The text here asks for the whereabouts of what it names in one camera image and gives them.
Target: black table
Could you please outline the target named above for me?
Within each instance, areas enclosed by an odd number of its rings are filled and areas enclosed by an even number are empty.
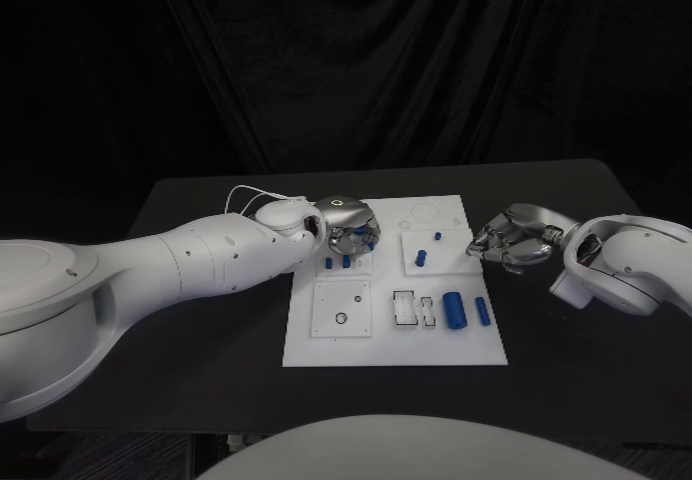
[[[237,183],[315,200],[458,194],[475,230],[514,202],[572,218],[637,213],[596,161],[164,180],[129,237],[221,213]],[[231,204],[247,200],[239,195]],[[554,439],[692,441],[692,319],[569,307],[547,288],[560,262],[523,277],[484,267],[508,367],[282,368],[291,275],[156,312],[126,332],[34,430],[276,433],[347,415],[459,418]]]

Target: white board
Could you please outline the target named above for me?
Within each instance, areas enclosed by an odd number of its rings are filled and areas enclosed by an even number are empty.
[[[363,200],[363,202],[374,211],[381,229],[380,241],[371,254],[360,256],[363,258],[370,256],[370,258],[360,263],[357,275],[352,275],[352,271],[342,271],[338,256],[332,255],[325,246],[293,273],[283,367],[505,365],[507,359],[482,281],[479,261],[475,258],[465,258],[465,254],[464,257],[453,257],[455,260],[451,264],[455,267],[451,268],[451,271],[445,270],[443,262],[436,262],[442,254],[452,256],[462,254],[465,244],[458,243],[464,243],[465,238],[469,239],[459,197],[452,195],[386,198]],[[440,240],[449,241],[429,243],[435,242],[429,238],[433,238],[438,231],[442,233]],[[406,255],[403,254],[402,234],[404,232],[425,232],[419,235],[420,245],[425,242],[429,249],[426,262],[430,262],[430,269],[443,271],[430,271],[429,275],[404,274],[406,262],[414,261],[414,258],[409,258],[410,251],[416,252],[417,249],[422,249],[417,248],[414,235],[406,234],[410,237],[406,242],[410,240],[410,244],[406,247]],[[443,249],[451,247],[453,247],[449,250],[451,253],[443,253]],[[324,259],[328,256],[334,259],[331,270],[324,268]],[[358,256],[351,258],[351,265],[357,265],[357,259]],[[316,284],[341,282],[334,283],[329,295],[338,295],[334,292],[342,292],[342,299],[337,298],[334,302],[350,302],[354,296],[351,291],[354,287],[345,285],[344,282],[357,281],[367,284],[370,309],[370,331],[367,333],[370,336],[351,337],[334,334],[334,336],[315,337],[311,335],[314,333],[311,328]],[[394,291],[413,292],[414,315],[420,319],[417,325],[396,326],[394,324]],[[452,330],[446,326],[442,304],[442,295],[446,292],[461,294],[468,323],[466,327],[459,330]],[[425,308],[425,312],[420,306],[423,297],[429,297],[432,300],[432,307]],[[475,297],[482,297],[485,300],[491,320],[488,326],[479,324]],[[347,305],[347,308],[352,307],[348,303],[342,303],[342,305]],[[321,320],[327,317],[331,318],[331,310],[332,308],[324,310],[328,312],[328,316],[327,313],[319,313]],[[435,317],[435,326],[423,325],[425,315]]]

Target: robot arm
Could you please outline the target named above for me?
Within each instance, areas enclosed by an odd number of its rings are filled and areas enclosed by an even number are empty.
[[[583,224],[550,210],[514,204],[482,227],[466,254],[507,271],[563,251],[564,271],[550,292],[576,308],[595,297],[622,312],[649,315],[662,301],[692,316],[692,230],[629,215]]]
[[[293,271],[322,244],[367,251],[360,239],[378,238],[367,205],[329,197],[327,214],[315,205],[286,198],[253,220],[216,215],[106,245],[0,241],[0,422],[68,392],[149,313]],[[357,227],[365,234],[351,237]]]

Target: blue cylinder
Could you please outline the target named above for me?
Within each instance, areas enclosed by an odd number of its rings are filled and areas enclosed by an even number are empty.
[[[464,304],[461,303],[461,295],[458,292],[449,292],[442,295],[443,314],[446,316],[446,326],[458,330],[466,325]]]
[[[414,264],[422,267],[425,265],[425,256],[427,253],[425,250],[417,250],[417,258],[414,259]]]
[[[479,324],[487,327],[489,325],[489,316],[487,315],[485,300],[482,297],[475,298],[475,309],[478,310]]]

